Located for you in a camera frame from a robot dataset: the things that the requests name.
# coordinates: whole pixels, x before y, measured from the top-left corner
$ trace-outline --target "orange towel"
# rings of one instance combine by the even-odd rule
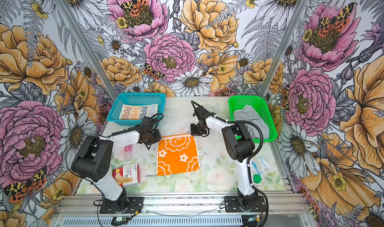
[[[199,155],[193,136],[180,134],[160,140],[157,148],[157,175],[179,174],[199,169]]]

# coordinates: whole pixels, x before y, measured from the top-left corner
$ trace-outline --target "green basket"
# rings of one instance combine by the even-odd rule
[[[231,121],[233,121],[233,112],[239,109],[243,109],[245,105],[251,105],[264,122],[269,127],[269,138],[264,139],[264,142],[272,142],[277,138],[277,131],[271,113],[265,100],[259,96],[252,95],[235,95],[228,99],[229,113],[231,115]],[[254,138],[255,143],[260,143],[260,139]]]

